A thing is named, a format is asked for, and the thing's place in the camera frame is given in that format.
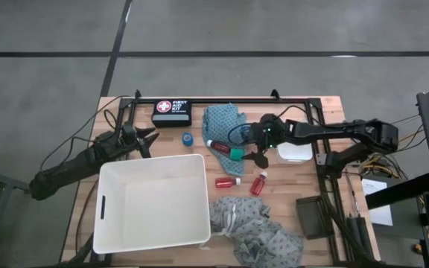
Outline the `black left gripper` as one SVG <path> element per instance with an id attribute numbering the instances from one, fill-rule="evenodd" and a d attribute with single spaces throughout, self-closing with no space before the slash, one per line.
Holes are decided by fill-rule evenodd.
<path id="1" fill-rule="evenodd" d="M 121 126 L 121 149 L 123 151 L 134 151 L 139 150 L 141 157 L 151 157 L 150 154 L 150 146 L 155 140 L 159 137 L 158 133 L 154 133 L 156 129 L 154 127 L 151 128 L 135 128 L 132 125 L 123 124 Z M 147 136 L 142 139 L 138 139 L 138 136 Z"/>

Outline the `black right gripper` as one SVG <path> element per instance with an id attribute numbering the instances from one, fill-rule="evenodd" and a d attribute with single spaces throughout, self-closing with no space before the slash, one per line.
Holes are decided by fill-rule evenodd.
<path id="1" fill-rule="evenodd" d="M 251 153 L 246 154 L 242 159 L 254 161 L 259 168 L 268 168 L 268 158 L 258 150 L 267 150 L 283 143 L 285 131 L 285 124 L 252 124 L 250 127 L 252 144 L 247 145 L 247 151 Z"/>

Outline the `red medicine bottle white cap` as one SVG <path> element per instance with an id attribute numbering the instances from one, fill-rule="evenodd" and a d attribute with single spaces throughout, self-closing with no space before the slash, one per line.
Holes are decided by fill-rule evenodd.
<path id="1" fill-rule="evenodd" d="M 215 187 L 216 188 L 231 188 L 234 185 L 240 185 L 240 178 L 224 177 L 216 178 Z"/>
<path id="2" fill-rule="evenodd" d="M 261 172 L 259 176 L 253 181 L 250 188 L 250 193 L 254 196 L 258 196 L 265 185 L 266 179 L 267 179 L 267 172 L 266 171 Z"/>
<path id="3" fill-rule="evenodd" d="M 231 151 L 231 147 L 229 145 L 224 144 L 223 142 L 220 142 L 220 141 L 208 140 L 206 142 L 206 145 L 211 149 L 224 154 L 230 154 L 230 151 Z"/>

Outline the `small clear plastic container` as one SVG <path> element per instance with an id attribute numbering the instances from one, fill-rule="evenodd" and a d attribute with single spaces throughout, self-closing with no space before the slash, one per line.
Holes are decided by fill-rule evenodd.
<path id="1" fill-rule="evenodd" d="M 291 143 L 279 144 L 276 148 L 278 162 L 282 164 L 302 164 L 313 158 L 310 144 L 295 145 Z"/>

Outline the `teal patterned hospital gown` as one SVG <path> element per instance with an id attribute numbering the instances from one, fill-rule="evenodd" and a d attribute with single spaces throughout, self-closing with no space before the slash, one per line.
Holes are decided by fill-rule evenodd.
<path id="1" fill-rule="evenodd" d="M 202 136 L 206 144 L 208 140 L 219 141 L 231 148 L 239 149 L 244 154 L 250 123 L 247 115 L 239 112 L 238 107 L 232 103 L 208 106 L 204 109 Z M 244 162 L 230 159 L 229 155 L 209 148 L 210 152 L 220 162 L 227 174 L 235 176 L 244 175 Z"/>

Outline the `grey patterned hospital gown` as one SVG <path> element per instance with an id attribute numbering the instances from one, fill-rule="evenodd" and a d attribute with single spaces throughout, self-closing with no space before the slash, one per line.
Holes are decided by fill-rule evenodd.
<path id="1" fill-rule="evenodd" d="M 259 197 L 221 197 L 209 204 L 213 236 L 233 242 L 233 255 L 249 268 L 297 268 L 303 238 L 270 219 Z"/>

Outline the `black first aid kit pouch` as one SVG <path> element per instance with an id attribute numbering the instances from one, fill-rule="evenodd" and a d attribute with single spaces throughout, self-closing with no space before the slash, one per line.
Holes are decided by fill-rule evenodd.
<path id="1" fill-rule="evenodd" d="M 192 123 L 189 100 L 160 100 L 154 104 L 151 121 L 157 128 L 189 127 Z"/>

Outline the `large white woven plastic bin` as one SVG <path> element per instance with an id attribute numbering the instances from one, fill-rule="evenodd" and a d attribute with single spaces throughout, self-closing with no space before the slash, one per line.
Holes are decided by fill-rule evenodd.
<path id="1" fill-rule="evenodd" d="M 205 243 L 209 195 L 200 154 L 108 162 L 98 180 L 98 254 Z"/>

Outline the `small black mesh basket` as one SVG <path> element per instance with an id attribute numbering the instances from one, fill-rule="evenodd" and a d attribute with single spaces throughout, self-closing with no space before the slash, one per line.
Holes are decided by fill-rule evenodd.
<path id="1" fill-rule="evenodd" d="M 297 199 L 296 212 L 307 240 L 329 237 L 334 234 L 331 217 L 321 196 Z"/>

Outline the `white paper sheet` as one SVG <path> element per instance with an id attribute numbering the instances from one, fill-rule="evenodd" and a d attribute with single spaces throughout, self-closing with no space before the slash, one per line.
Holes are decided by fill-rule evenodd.
<path id="1" fill-rule="evenodd" d="M 387 188 L 387 183 L 371 179 L 362 179 L 362 187 L 365 196 Z M 393 218 L 390 205 L 369 209 L 369 216 L 374 224 L 393 226 Z"/>

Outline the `black aluminium table frame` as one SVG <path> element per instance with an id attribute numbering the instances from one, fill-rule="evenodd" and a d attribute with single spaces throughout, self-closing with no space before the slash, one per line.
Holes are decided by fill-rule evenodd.
<path id="1" fill-rule="evenodd" d="M 318 121 L 337 123 L 345 115 L 338 96 L 328 97 L 283 97 L 276 100 L 268 97 L 193 97 L 192 125 L 187 131 L 194 135 L 194 145 L 186 147 L 181 142 L 183 128 L 162 128 L 159 137 L 150 146 L 154 157 L 200 154 L 205 161 L 208 181 L 209 200 L 214 201 L 224 195 L 248 197 L 253 180 L 260 174 L 260 168 L 254 162 L 245 164 L 244 177 L 238 187 L 217 189 L 215 178 L 224 176 L 223 168 L 215 156 L 202 143 L 202 117 L 207 106 L 233 103 L 239 112 L 247 115 L 248 121 L 258 121 L 266 113 L 281 113 L 284 118 L 306 121 L 316 118 Z M 332 205 L 341 217 L 355 213 L 355 205 L 346 177 L 352 181 L 355 196 L 361 214 L 368 217 L 368 209 L 360 177 L 355 168 L 337 181 L 321 179 L 317 175 L 316 163 L 310 160 L 304 164 L 282 164 L 276 158 L 276 152 L 267 152 L 269 159 L 268 180 L 261 197 L 271 207 L 270 217 L 281 223 L 289 231 L 300 232 L 301 226 L 296 213 L 296 200 L 320 194 L 324 186 Z M 96 177 L 84 179 L 77 187 L 71 222 L 66 235 L 66 242 L 61 254 L 61 261 L 68 261 L 76 254 L 94 230 Z M 117 253 L 110 256 L 99 255 L 97 260 L 108 267 L 211 267 L 236 268 L 239 263 L 233 255 L 233 245 L 225 237 L 215 237 L 208 242 L 208 249 L 199 249 L 196 245 L 177 246 L 165 249 L 150 249 L 138 252 Z"/>

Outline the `black foam-handled tool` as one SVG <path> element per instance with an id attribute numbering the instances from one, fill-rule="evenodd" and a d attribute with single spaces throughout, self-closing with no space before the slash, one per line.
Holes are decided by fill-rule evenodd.
<path id="1" fill-rule="evenodd" d="M 359 243 L 364 252 L 369 256 L 373 257 L 372 253 L 372 247 L 369 244 L 369 235 L 368 231 L 366 229 L 366 222 L 363 217 L 360 215 L 360 206 L 358 204 L 357 198 L 355 196 L 355 190 L 352 184 L 352 181 L 350 180 L 349 176 L 346 177 L 346 180 L 349 184 L 349 188 L 352 194 L 352 199 L 355 205 L 355 211 L 357 213 L 356 217 L 353 217 L 352 215 L 349 215 L 349 218 L 346 220 L 347 225 L 351 229 L 354 239 L 357 243 Z"/>

